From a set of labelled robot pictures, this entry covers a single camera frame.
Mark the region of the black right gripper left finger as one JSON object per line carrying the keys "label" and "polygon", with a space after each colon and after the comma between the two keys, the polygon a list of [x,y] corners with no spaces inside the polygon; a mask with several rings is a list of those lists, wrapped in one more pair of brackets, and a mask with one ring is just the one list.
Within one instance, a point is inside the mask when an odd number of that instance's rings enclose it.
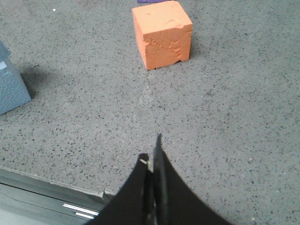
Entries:
{"label": "black right gripper left finger", "polygon": [[138,156],[125,184],[88,225],[154,224],[154,180],[148,160],[148,154]]}

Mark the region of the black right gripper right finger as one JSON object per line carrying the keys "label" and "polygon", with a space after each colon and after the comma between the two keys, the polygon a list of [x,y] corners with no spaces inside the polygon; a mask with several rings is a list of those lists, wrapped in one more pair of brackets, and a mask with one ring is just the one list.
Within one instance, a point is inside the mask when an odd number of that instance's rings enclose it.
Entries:
{"label": "black right gripper right finger", "polygon": [[185,184],[162,149],[157,135],[153,154],[154,193],[158,225],[229,225]]}

